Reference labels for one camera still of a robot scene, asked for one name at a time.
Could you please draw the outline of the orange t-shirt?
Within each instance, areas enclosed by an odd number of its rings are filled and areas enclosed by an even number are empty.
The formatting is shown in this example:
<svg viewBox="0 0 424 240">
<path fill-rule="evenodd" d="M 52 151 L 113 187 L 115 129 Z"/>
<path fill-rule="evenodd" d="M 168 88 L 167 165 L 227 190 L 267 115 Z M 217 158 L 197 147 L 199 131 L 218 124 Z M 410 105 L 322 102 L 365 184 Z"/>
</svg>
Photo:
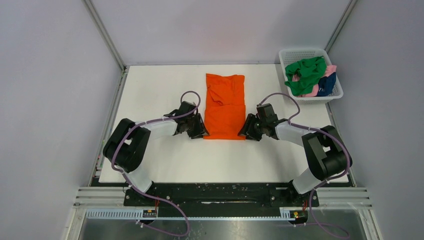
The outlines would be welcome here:
<svg viewBox="0 0 424 240">
<path fill-rule="evenodd" d="M 245 76 L 206 74 L 204 125 L 206 140 L 237 140 L 246 119 Z"/>
</svg>

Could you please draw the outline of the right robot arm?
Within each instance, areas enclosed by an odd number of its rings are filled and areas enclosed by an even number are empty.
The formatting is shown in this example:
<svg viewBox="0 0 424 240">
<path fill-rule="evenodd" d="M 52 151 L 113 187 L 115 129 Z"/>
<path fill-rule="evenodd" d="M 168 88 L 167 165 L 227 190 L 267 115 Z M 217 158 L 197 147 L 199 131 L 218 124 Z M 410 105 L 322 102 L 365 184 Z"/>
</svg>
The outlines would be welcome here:
<svg viewBox="0 0 424 240">
<path fill-rule="evenodd" d="M 248 114 L 239 131 L 240 137 L 260 141 L 263 135 L 278 141 L 287 141 L 303 147 L 307 169 L 289 184 L 287 201 L 293 206 L 301 205 L 307 194 L 325 180 L 343 173 L 352 165 L 352 159 L 331 125 L 307 128 L 285 118 L 278 118 L 269 103 L 258 105 L 256 114 Z"/>
</svg>

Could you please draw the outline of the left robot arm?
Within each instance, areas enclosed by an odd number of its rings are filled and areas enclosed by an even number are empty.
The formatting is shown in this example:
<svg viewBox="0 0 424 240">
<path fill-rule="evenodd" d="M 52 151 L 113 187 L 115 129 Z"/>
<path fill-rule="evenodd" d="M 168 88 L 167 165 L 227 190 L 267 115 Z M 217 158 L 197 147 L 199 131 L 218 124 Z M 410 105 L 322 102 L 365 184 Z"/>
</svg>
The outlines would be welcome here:
<svg viewBox="0 0 424 240">
<path fill-rule="evenodd" d="M 107 140 L 102 154 L 130 186 L 138 189 L 136 199 L 148 206 L 155 200 L 155 192 L 150 188 L 154 181 L 142 166 L 148 143 L 182 133 L 187 133 L 191 139 L 202 139 L 209 135 L 197 106 L 187 101 L 155 120 L 137 123 L 123 118 Z"/>
</svg>

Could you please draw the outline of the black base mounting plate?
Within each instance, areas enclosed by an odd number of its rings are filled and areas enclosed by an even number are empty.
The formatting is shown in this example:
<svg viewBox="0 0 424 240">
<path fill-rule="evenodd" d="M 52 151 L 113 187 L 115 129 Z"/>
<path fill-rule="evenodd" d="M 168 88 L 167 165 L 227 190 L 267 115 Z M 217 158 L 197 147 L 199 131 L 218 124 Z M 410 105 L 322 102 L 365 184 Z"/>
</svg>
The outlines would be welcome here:
<svg viewBox="0 0 424 240">
<path fill-rule="evenodd" d="M 286 182 L 277 183 L 154 183 L 146 192 L 125 192 L 125 207 L 152 207 L 159 217 L 181 217 L 166 201 L 173 202 L 190 218 L 279 217 L 280 208 L 302 210 L 319 207 L 317 193 L 295 193 Z"/>
</svg>

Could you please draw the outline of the white plastic basket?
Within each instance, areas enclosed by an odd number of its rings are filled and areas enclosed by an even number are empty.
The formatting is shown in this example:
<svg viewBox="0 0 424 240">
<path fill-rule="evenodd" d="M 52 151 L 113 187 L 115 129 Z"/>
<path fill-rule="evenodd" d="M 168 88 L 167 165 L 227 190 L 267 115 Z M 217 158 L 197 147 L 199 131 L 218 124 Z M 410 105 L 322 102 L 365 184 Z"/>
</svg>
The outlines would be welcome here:
<svg viewBox="0 0 424 240">
<path fill-rule="evenodd" d="M 323 57 L 325 59 L 325 63 L 327 66 L 331 66 L 331 60 L 324 49 L 321 48 L 289 48 L 282 49 L 278 52 L 280 64 L 282 71 L 284 73 L 284 80 L 280 81 L 280 86 L 282 90 L 288 90 L 288 94 L 293 97 L 299 103 L 328 103 L 331 100 L 340 99 L 344 92 L 342 90 L 340 81 L 338 77 L 335 75 L 335 83 L 331 92 L 326 96 L 294 96 L 289 86 L 285 84 L 289 79 L 286 76 L 286 67 L 289 64 L 293 64 L 302 59 L 310 59 L 312 57 Z"/>
</svg>

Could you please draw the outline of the green t-shirt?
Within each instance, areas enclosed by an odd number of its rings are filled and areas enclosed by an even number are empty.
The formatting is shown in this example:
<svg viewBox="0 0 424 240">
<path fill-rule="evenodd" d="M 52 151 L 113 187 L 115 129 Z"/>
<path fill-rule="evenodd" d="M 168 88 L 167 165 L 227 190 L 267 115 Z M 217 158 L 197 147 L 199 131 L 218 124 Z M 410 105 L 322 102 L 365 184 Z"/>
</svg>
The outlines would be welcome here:
<svg viewBox="0 0 424 240">
<path fill-rule="evenodd" d="M 285 75 L 287 81 L 284 83 L 290 88 L 294 96 L 310 94 L 321 77 L 324 76 L 327 64 L 323 56 L 304 58 L 287 65 Z"/>
</svg>

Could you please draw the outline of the navy blue t-shirt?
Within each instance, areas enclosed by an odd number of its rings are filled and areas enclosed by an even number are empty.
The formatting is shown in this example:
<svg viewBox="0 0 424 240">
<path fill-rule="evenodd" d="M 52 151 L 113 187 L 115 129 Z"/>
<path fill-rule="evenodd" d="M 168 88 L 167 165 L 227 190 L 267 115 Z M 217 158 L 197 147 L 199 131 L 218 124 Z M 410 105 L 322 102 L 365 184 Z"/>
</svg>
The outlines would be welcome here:
<svg viewBox="0 0 424 240">
<path fill-rule="evenodd" d="M 333 92 L 334 85 L 337 80 L 336 72 L 333 72 L 329 76 L 322 77 L 318 82 L 317 97 L 327 97 Z"/>
</svg>

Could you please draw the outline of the pink t-shirt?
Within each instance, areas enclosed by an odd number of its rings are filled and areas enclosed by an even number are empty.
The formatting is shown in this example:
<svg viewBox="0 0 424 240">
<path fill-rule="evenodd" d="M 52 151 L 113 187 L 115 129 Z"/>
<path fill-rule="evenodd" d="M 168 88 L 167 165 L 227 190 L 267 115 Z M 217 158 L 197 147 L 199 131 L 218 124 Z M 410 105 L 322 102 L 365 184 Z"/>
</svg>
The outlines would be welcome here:
<svg viewBox="0 0 424 240">
<path fill-rule="evenodd" d="M 337 69 L 336 65 L 327 66 L 322 78 L 329 77 L 331 74 L 336 72 L 336 69 Z M 300 80 L 300 77 L 297 76 L 296 74 L 292 77 L 293 82 L 298 82 L 299 80 Z M 303 98 L 316 97 L 318 92 L 319 92 L 319 85 L 316 84 L 313 86 L 312 91 L 310 93 L 299 95 L 299 97 L 303 97 Z"/>
</svg>

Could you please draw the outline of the aluminium frame rail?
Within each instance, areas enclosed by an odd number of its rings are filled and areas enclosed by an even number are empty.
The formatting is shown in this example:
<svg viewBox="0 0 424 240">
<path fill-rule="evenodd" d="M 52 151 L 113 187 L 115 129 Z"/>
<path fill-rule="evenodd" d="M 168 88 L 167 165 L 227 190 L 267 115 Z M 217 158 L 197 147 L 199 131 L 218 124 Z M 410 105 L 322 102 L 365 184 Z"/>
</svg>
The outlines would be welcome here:
<svg viewBox="0 0 424 240">
<path fill-rule="evenodd" d="M 364 187 L 321 187 L 317 190 L 319 204 L 329 209 L 371 209 L 373 203 Z M 130 200 L 125 187 L 80 187 L 74 203 L 81 206 L 121 207 Z"/>
</svg>

